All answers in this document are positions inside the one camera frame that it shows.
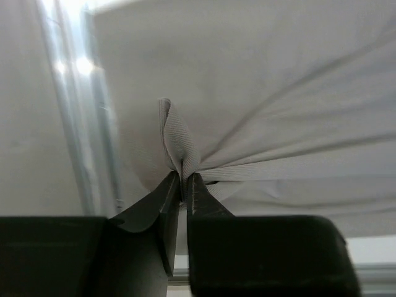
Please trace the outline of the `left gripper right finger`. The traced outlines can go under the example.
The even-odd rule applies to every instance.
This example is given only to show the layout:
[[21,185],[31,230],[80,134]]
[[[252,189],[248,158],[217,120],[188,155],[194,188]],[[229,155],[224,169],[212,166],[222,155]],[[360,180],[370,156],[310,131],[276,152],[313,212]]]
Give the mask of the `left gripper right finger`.
[[194,296],[361,295],[346,241],[330,220],[236,217],[197,173],[185,198]]

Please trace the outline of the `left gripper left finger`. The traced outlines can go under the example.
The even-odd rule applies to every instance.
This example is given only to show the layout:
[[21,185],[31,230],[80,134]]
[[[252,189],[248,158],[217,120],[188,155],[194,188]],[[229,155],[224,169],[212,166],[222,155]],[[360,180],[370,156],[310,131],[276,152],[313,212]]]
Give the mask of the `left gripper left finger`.
[[181,186],[170,172],[113,218],[2,217],[2,296],[165,296]]

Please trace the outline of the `grey trousers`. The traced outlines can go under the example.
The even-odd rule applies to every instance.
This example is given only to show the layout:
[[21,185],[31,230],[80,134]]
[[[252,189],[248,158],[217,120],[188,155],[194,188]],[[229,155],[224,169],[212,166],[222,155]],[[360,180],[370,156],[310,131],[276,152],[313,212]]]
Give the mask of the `grey trousers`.
[[235,215],[395,233],[394,1],[132,1],[94,25],[125,205],[176,169]]

